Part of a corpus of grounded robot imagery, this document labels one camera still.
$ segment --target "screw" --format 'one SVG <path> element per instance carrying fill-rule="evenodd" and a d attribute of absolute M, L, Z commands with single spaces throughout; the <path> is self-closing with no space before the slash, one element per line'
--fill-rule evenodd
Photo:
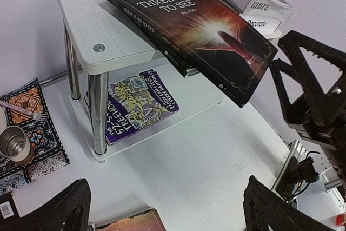
<path fill-rule="evenodd" d="M 106 49 L 106 47 L 102 43 L 95 44 L 92 48 L 95 52 L 103 52 Z"/>
<path fill-rule="evenodd" d="M 336 87 L 336 88 L 334 88 L 331 92 L 332 92 L 333 94 L 335 94 L 335 95 L 338 95 L 338 94 L 341 93 L 341 88 Z"/>

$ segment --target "white label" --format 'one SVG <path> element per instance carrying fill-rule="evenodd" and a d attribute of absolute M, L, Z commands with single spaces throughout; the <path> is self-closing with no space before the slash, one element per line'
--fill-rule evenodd
<path fill-rule="evenodd" d="M 13 213 L 13 210 L 9 201 L 0 204 L 0 210 L 1 210 L 2 217 L 4 219 L 7 219 L 15 215 L 15 213 Z"/>

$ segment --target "patterned cloth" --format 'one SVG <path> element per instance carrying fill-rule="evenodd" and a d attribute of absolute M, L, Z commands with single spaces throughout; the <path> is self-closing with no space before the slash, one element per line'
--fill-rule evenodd
<path fill-rule="evenodd" d="M 0 99 L 35 113 L 49 113 L 38 79 Z M 38 122 L 31 116 L 8 108 L 6 117 L 9 125 L 23 129 L 34 148 L 35 157 L 30 164 L 19 166 L 0 155 L 0 195 L 9 187 L 18 189 L 70 164 L 51 118 Z"/>

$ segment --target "stainless steel cup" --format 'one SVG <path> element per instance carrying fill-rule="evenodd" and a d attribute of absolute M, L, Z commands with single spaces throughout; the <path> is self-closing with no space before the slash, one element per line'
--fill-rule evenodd
<path fill-rule="evenodd" d="M 19 165 L 30 163 L 35 155 L 24 131 L 17 126 L 9 126 L 1 132 L 0 153 Z"/>

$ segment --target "metal shelf leg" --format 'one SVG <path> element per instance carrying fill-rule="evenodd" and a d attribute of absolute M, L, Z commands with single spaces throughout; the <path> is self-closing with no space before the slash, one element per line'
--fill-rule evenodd
<path fill-rule="evenodd" d="M 79 79 L 78 79 L 77 55 L 72 45 L 72 40 L 66 27 L 65 27 L 65 50 L 66 50 L 67 73 L 68 73 L 69 83 L 70 83 L 71 98 L 74 101 L 79 101 L 81 99 L 81 91 L 80 91 Z"/>
<path fill-rule="evenodd" d="M 94 138 L 94 151 L 98 156 L 105 155 L 107 144 L 105 141 L 105 123 L 107 112 L 109 73 L 88 75 L 89 113 Z"/>

